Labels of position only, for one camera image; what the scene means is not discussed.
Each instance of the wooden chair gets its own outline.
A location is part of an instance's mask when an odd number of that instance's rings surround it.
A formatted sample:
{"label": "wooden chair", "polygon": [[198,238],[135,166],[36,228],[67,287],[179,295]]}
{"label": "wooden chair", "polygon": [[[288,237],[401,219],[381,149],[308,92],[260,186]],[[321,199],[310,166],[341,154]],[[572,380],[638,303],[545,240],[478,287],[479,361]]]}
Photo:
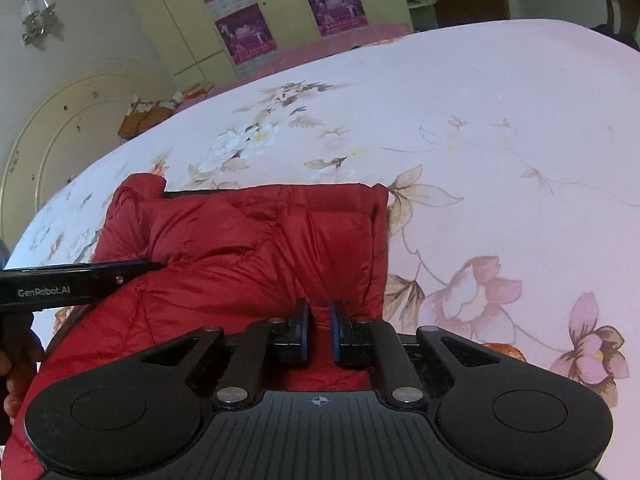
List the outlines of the wooden chair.
{"label": "wooden chair", "polygon": [[618,0],[618,3],[620,4],[620,30],[617,32],[614,30],[612,0],[607,0],[607,23],[598,25],[593,30],[640,50],[636,41],[636,32],[640,23],[640,0]]}

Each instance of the pink cloth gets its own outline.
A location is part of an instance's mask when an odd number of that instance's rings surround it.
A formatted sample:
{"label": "pink cloth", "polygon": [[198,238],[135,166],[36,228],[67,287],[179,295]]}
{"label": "pink cloth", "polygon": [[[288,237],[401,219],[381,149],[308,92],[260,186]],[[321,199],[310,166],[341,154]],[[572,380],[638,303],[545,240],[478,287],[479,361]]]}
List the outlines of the pink cloth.
{"label": "pink cloth", "polygon": [[196,105],[205,99],[227,92],[233,88],[246,85],[263,77],[284,72],[289,68],[297,67],[305,63],[311,63],[341,52],[346,52],[358,46],[365,46],[377,41],[400,38],[411,32],[404,23],[380,23],[370,27],[357,28],[335,36],[322,38],[322,40],[296,47],[266,63],[258,72],[251,76],[243,77],[228,85],[214,87],[206,95],[199,95],[193,99],[184,100],[176,112],[181,112]]}

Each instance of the ribbed gray plate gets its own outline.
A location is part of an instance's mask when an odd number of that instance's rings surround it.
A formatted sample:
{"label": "ribbed gray plate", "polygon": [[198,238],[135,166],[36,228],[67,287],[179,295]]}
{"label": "ribbed gray plate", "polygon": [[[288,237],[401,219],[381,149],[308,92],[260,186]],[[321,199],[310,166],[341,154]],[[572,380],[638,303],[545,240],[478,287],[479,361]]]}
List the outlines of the ribbed gray plate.
{"label": "ribbed gray plate", "polygon": [[[139,452],[144,453],[141,443]],[[457,459],[417,413],[373,392],[267,392],[217,415],[185,455],[139,480],[496,480]],[[46,473],[42,480],[63,480]],[[583,473],[572,480],[595,480]]]}

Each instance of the curved cream headboard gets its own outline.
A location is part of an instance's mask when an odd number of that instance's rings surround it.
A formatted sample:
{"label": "curved cream headboard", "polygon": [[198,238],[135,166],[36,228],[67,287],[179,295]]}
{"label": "curved cream headboard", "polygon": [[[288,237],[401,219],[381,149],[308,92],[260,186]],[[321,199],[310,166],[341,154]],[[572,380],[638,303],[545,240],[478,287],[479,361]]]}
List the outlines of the curved cream headboard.
{"label": "curved cream headboard", "polygon": [[14,144],[0,188],[0,237],[12,250],[36,213],[67,181],[120,145],[118,128],[134,94],[170,98],[154,78],[105,73],[50,97]]}

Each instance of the folded red jacket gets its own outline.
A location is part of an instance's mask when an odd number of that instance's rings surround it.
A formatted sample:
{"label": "folded red jacket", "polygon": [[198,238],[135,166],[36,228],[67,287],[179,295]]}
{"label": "folded red jacket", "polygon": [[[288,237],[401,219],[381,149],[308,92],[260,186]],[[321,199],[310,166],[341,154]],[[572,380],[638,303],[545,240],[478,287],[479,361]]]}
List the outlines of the folded red jacket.
{"label": "folded red jacket", "polygon": [[95,261],[145,258],[166,267],[86,308],[28,391],[2,460],[2,475],[43,473],[24,433],[24,413],[44,388],[205,325],[242,332],[258,319],[310,303],[310,364],[289,390],[369,388],[366,372],[336,367],[328,305],[382,316],[386,280],[383,186],[261,186],[163,198],[165,180],[135,174],[116,190]]}

